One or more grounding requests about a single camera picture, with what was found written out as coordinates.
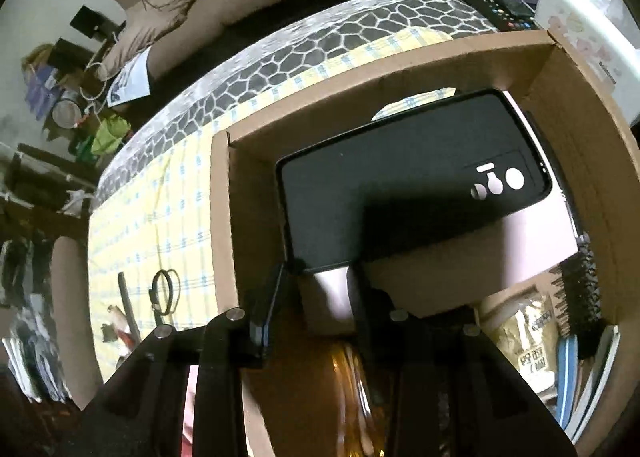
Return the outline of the black phone case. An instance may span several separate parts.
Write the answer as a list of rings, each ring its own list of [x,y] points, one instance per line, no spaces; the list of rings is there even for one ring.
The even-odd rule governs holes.
[[[285,260],[305,273],[477,231],[552,189],[532,132],[498,90],[370,122],[289,154],[274,172]]]

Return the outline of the small black case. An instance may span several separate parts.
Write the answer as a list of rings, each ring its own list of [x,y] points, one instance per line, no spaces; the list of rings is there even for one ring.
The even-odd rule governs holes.
[[[103,324],[101,326],[102,342],[113,343],[118,340],[118,334],[112,324]]]

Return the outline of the red capped small bottle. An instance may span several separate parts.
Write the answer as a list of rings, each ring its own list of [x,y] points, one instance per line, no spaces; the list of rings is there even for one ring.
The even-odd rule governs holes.
[[[136,347],[136,341],[130,333],[127,317],[117,305],[109,305],[107,312],[110,314],[111,322],[114,327],[116,336],[121,339],[129,351]]]

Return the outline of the gold snack packet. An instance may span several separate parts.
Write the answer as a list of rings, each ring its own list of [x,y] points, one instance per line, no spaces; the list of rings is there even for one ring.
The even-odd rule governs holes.
[[[558,396],[559,329],[549,295],[528,287],[480,302],[480,327],[543,402]]]

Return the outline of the black hairbrush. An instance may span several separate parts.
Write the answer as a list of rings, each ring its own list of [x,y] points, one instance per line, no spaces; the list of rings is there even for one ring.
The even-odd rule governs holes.
[[[592,338],[603,325],[598,270],[587,233],[577,238],[577,251],[550,269],[550,295],[563,337]]]

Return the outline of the yellow plaid tablecloth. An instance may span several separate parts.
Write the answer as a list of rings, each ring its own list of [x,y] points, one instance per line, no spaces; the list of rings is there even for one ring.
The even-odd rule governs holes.
[[[103,339],[124,298],[142,336],[155,328],[149,289],[161,269],[173,269],[179,277],[179,299],[167,318],[178,329],[204,325],[239,303],[233,284],[219,284],[215,277],[220,258],[210,230],[210,172],[216,134],[325,79],[450,39],[442,31],[410,27],[306,67],[200,126],[102,203],[90,217],[88,248],[90,325],[102,378],[111,378],[127,352],[122,339]]]

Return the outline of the green plastic bag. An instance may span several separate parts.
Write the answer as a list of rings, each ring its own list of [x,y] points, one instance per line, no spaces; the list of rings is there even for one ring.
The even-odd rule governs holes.
[[[114,114],[103,120],[94,136],[91,145],[93,156],[103,156],[104,154],[114,154],[124,138],[131,131],[129,122]]]

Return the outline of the cardboard box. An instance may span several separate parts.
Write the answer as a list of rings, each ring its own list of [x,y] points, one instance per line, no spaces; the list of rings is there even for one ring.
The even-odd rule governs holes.
[[[218,132],[199,456],[634,456],[639,147],[550,31],[330,76]],[[594,389],[562,427],[474,304],[556,269]]]

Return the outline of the white printed paper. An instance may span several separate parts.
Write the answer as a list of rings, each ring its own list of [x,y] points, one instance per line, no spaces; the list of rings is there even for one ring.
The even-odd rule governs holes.
[[[114,108],[151,94],[148,73],[148,58],[151,49],[147,47],[122,67],[106,94],[106,105]]]

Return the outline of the beige cushion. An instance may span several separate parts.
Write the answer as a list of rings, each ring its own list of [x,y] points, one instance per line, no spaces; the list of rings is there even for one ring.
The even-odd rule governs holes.
[[[140,0],[126,11],[126,24],[96,72],[102,81],[117,76],[142,50],[180,27],[196,0]]]

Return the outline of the white tissue pack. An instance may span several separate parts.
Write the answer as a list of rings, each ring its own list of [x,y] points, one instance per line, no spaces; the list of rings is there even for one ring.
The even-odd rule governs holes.
[[[538,27],[562,36],[584,58],[629,125],[639,123],[639,49],[608,18],[614,0],[538,0]]]

